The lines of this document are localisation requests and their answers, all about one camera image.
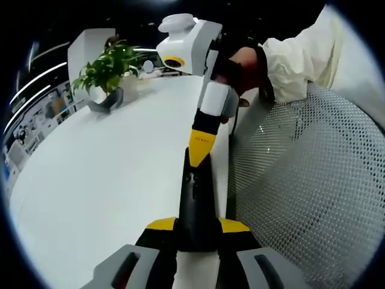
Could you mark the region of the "person's right hand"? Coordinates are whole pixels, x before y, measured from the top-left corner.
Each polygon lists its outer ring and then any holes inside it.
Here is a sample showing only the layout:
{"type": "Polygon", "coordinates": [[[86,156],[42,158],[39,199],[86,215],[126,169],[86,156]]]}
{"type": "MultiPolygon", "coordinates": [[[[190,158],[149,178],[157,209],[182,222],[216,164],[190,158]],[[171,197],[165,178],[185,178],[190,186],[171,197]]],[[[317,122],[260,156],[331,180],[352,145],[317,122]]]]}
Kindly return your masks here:
{"type": "Polygon", "coordinates": [[[273,85],[268,78],[267,57],[261,46],[244,46],[229,60],[240,67],[239,80],[235,86],[238,96],[257,88],[262,99],[269,103],[275,101],[273,85]]]}

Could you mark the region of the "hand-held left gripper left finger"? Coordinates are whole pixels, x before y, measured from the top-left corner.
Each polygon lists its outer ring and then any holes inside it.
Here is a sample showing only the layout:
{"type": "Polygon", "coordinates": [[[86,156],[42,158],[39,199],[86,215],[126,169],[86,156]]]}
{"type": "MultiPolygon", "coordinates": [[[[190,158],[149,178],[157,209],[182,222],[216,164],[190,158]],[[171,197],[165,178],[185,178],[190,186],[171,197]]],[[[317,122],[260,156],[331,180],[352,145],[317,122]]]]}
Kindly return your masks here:
{"type": "Polygon", "coordinates": [[[97,265],[84,288],[172,288],[177,271],[177,218],[147,225],[134,245],[127,244],[97,265]]]}

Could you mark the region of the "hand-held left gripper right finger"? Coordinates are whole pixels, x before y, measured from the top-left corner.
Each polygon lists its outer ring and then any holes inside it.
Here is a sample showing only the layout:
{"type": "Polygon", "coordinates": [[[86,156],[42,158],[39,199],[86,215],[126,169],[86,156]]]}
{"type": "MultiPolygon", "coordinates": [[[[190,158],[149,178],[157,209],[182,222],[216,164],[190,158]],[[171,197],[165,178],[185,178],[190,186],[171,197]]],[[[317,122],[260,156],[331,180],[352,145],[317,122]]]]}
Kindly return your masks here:
{"type": "Polygon", "coordinates": [[[261,247],[250,228],[220,218],[221,288],[309,288],[303,272],[270,247],[261,247]]]}

